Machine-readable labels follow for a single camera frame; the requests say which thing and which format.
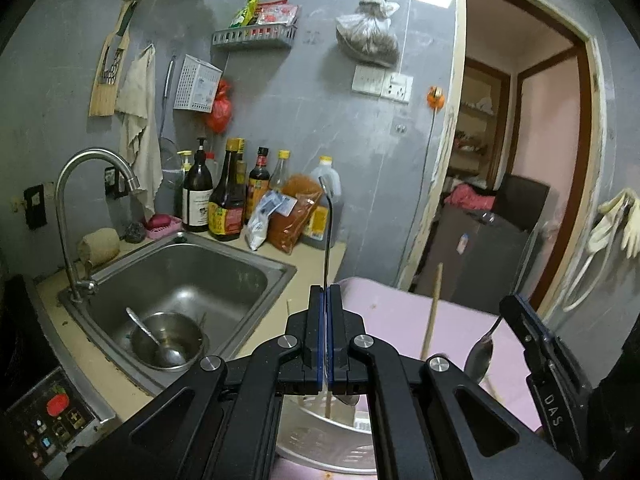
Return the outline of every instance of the pink soap dish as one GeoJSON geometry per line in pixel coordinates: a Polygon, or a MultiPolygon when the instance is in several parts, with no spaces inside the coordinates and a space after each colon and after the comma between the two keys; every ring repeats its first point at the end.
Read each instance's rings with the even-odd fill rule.
{"type": "Polygon", "coordinates": [[[146,235],[152,240],[158,240],[158,238],[163,238],[173,233],[177,233],[182,229],[182,220],[176,218],[175,216],[171,217],[171,223],[165,227],[156,227],[154,229],[146,229],[146,235]]]}

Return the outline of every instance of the metal bowl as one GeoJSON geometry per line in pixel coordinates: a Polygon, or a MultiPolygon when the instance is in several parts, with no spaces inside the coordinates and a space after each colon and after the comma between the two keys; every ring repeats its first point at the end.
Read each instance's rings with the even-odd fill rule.
{"type": "Polygon", "coordinates": [[[166,366],[158,361],[158,345],[139,327],[131,333],[131,349],[138,359],[155,370],[184,370],[190,367],[202,352],[204,338],[198,325],[177,312],[158,312],[143,320],[145,326],[161,343],[181,348],[184,364],[166,366]]]}

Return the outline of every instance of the beige countertop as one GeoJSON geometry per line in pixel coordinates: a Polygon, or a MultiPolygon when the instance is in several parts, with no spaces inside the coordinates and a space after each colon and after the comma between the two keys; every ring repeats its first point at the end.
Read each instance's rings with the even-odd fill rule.
{"type": "MultiPolygon", "coordinates": [[[[203,233],[202,236],[210,238],[207,233],[203,233]]],[[[142,247],[143,244],[150,242],[152,240],[146,240],[142,244],[121,242],[118,257],[122,257],[124,254],[130,253],[142,247]]],[[[244,236],[225,244],[249,251],[244,236]]],[[[346,244],[340,242],[331,250],[328,277],[330,283],[335,279],[345,250],[346,244]]],[[[324,252],[322,251],[304,244],[298,244],[291,254],[285,254],[272,245],[265,243],[256,253],[265,258],[293,265],[297,271],[291,281],[287,283],[286,288],[275,304],[262,318],[245,345],[242,346],[237,357],[251,354],[260,343],[282,334],[287,321],[287,301],[289,302],[291,313],[305,310],[308,305],[309,287],[311,285],[321,285],[322,283],[324,267],[324,252]]],[[[129,381],[126,375],[110,362],[97,346],[89,341],[82,328],[73,320],[64,306],[58,302],[58,293],[66,287],[68,287],[68,280],[65,271],[61,270],[39,283],[36,290],[55,330],[73,359],[75,359],[78,367],[121,420],[127,420],[148,403],[152,397],[129,381]]]]}

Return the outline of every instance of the white plastic basket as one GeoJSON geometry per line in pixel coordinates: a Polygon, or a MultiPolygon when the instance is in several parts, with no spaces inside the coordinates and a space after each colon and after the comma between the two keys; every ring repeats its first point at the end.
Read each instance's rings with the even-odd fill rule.
{"type": "Polygon", "coordinates": [[[196,57],[184,56],[174,109],[209,113],[218,90],[222,70],[196,57]]]}
{"type": "Polygon", "coordinates": [[[327,392],[282,401],[276,450],[292,462],[342,474],[376,474],[369,412],[358,412],[327,392]]]}

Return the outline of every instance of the sink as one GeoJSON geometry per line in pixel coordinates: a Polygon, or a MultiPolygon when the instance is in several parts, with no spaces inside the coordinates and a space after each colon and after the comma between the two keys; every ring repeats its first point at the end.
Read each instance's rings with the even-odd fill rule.
{"type": "Polygon", "coordinates": [[[60,301],[109,360],[157,395],[184,370],[157,370],[131,349],[131,308],[145,319],[178,312],[202,330],[203,354],[232,359],[273,306],[296,268],[191,233],[162,238],[127,254],[92,278],[97,292],[60,301]]]}

